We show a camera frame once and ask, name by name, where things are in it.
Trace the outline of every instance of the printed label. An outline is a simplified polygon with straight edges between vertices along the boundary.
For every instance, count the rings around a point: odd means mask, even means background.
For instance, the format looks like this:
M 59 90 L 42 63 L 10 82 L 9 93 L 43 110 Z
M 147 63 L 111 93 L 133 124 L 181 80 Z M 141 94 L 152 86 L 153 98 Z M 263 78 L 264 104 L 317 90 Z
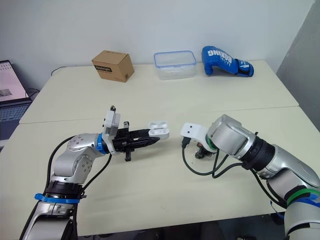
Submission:
M 231 62 L 232 62 L 232 57 L 229 56 L 228 54 L 226 54 L 226 53 L 223 52 L 223 51 L 210 50 L 210 51 L 208 51 L 208 55 L 209 55 L 209 56 L 219 55 L 223 60 L 228 61 L 229 64 L 231 64 Z
M 112 73 L 112 70 L 110 67 L 107 67 L 107 66 L 97 66 L 97 65 L 94 65 L 95 69 L 97 69 L 98 71 L 104 71 L 104 72 L 110 72 Z

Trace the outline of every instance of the brown cardboard box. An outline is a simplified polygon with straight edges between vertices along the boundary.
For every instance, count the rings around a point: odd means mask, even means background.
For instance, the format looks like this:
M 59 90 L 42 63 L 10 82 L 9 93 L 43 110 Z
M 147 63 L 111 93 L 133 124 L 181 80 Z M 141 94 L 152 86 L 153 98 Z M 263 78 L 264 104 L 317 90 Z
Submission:
M 125 83 L 135 72 L 128 53 L 104 50 L 92 63 L 102 79 Z

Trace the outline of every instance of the boxing glove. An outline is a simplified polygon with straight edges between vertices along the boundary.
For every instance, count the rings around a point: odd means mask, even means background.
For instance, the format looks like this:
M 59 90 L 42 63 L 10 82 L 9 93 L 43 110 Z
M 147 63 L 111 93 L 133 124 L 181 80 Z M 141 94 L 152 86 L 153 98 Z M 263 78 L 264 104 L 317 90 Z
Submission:
M 234 75 L 251 77 L 254 74 L 254 67 L 249 62 L 232 58 L 225 51 L 215 46 L 205 46 L 201 55 L 204 71 L 207 75 L 214 73 L 214 66 Z

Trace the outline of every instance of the black cable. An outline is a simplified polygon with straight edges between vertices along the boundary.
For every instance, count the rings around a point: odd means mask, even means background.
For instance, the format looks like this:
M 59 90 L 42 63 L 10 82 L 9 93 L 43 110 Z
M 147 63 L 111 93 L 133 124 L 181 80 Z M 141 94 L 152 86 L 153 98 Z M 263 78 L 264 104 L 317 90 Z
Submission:
M 271 196 L 271 194 L 267 191 L 267 189 L 265 188 L 265 186 L 264 186 L 264 185 L 262 184 L 262 182 L 260 181 L 257 173 L 256 173 L 252 168 L 250 169 L 250 171 L 251 171 L 252 174 L 254 175 L 254 177 L 255 177 L 256 181 L 258 182 L 259 186 L 261 187 L 262 191 L 270 198 L 270 200 L 271 200 L 272 202 L 274 202 L 275 204 L 277 204 L 277 205 L 279 205 L 280 207 L 283 208 L 284 206 L 281 205 L 281 203 L 280 203 L 278 200 L 274 199 L 274 198 Z
M 198 172 L 198 171 L 194 170 L 192 167 L 190 167 L 189 164 L 188 164 L 187 161 L 186 161 L 185 149 L 186 149 L 186 147 L 183 147 L 183 146 L 182 146 L 182 159 L 183 159 L 183 162 L 184 162 L 184 164 L 186 165 L 186 167 L 187 167 L 191 172 L 193 172 L 194 174 L 200 175 L 200 176 L 208 176 L 208 175 L 210 175 L 210 174 L 213 173 L 213 171 L 209 171 L 209 172 Z
M 72 214 L 73 236 L 75 240 L 78 240 L 77 212 L 78 212 L 78 204 L 76 203 L 74 204 L 73 214 Z
M 219 157 L 219 152 L 220 150 L 217 149 L 216 150 L 216 155 L 215 155 L 215 159 L 214 159 L 214 163 L 213 163 L 213 168 L 212 168 L 212 171 L 210 172 L 206 172 L 206 173 L 201 173 L 201 172 L 197 172 L 195 170 L 192 169 L 192 167 L 190 167 L 186 161 L 186 158 L 185 158 L 185 148 L 186 146 L 190 143 L 190 140 L 191 138 L 188 138 L 188 137 L 184 137 L 183 140 L 182 140 L 182 159 L 183 159 L 183 162 L 184 164 L 187 166 L 187 168 L 197 174 L 197 175 L 201 175 L 201 176 L 207 176 L 207 175 L 212 175 L 212 177 L 214 179 L 220 177 L 221 175 L 223 175 L 226 171 L 230 170 L 231 168 L 234 168 L 234 167 L 237 167 L 237 166 L 244 166 L 244 163 L 242 162 L 239 162 L 239 163 L 234 163 L 234 164 L 231 164 L 229 166 L 227 166 L 225 169 L 223 169 L 221 172 L 219 172 L 217 175 L 215 175 L 215 172 L 223 165 L 223 163 L 227 160 L 228 158 L 228 154 L 226 154 L 224 156 L 224 158 L 222 159 L 222 161 L 219 163 L 219 165 L 216 167 L 217 165 L 217 162 L 218 162 L 218 157 Z M 282 207 L 282 208 L 286 208 L 286 206 L 284 206 L 283 204 L 281 204 L 278 200 L 276 200 L 274 197 L 271 196 L 271 194 L 267 191 L 267 189 L 265 188 L 265 186 L 262 184 L 262 182 L 260 181 L 257 173 L 251 168 L 250 171 L 252 172 L 252 174 L 254 175 L 256 181 L 258 182 L 259 186 L 261 187 L 262 191 L 269 197 L 269 199 L 271 201 L 273 201 L 275 204 L 277 204 L 278 206 Z
M 51 76 L 52 76 L 52 74 L 54 74 L 54 72 L 57 71 L 58 69 L 62 69 L 62 68 L 66 68 L 66 67 L 67 67 L 67 66 L 60 66 L 60 67 L 56 68 L 55 70 L 53 70 L 53 71 L 51 72 Z
M 88 182 L 86 185 L 84 185 L 84 187 L 81 189 L 79 196 L 85 192 L 86 188 L 89 187 L 89 185 L 106 169 L 106 167 L 109 165 L 110 161 L 111 161 L 112 155 L 110 153 L 108 161 L 105 163 L 105 165 L 103 166 L 103 168 L 101 168 L 101 170 L 94 175 Z
M 230 164 L 229 166 L 227 166 L 225 169 L 221 170 L 221 172 L 219 172 L 217 175 L 215 175 L 215 171 L 212 173 L 212 177 L 214 179 L 217 179 L 218 177 L 220 177 L 221 175 L 223 175 L 226 171 L 234 168 L 234 167 L 237 167 L 237 166 L 243 166 L 244 164 L 242 162 L 237 162 L 237 163 L 233 163 L 233 164 Z
M 226 154 L 226 155 L 224 156 L 224 158 L 222 159 L 222 161 L 219 163 L 219 165 L 216 167 L 215 170 L 218 170 L 218 169 L 222 166 L 222 164 L 225 163 L 225 161 L 227 160 L 228 157 L 229 157 L 229 155 Z
M 56 146 L 56 148 L 53 150 L 53 152 L 51 153 L 51 156 L 49 158 L 49 162 L 48 162 L 48 167 L 47 167 L 47 172 L 46 172 L 46 182 L 45 182 L 45 188 L 44 188 L 44 192 L 43 194 L 45 194 L 46 188 L 49 186 L 50 183 L 50 177 L 51 177 L 51 165 L 52 165 L 52 161 L 54 159 L 54 156 L 56 154 L 56 152 L 58 151 L 58 149 L 65 144 L 66 142 L 68 142 L 70 139 L 72 139 L 74 136 L 68 137 L 67 139 L 63 140 L 62 142 L 60 142 L 60 144 L 58 146 Z

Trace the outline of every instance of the laptop screen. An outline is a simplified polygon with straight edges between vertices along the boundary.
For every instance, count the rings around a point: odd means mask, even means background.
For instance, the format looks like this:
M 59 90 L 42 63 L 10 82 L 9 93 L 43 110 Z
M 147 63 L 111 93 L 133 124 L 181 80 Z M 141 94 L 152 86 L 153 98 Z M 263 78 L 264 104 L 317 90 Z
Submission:
M 0 61 L 0 103 L 29 99 L 10 62 Z

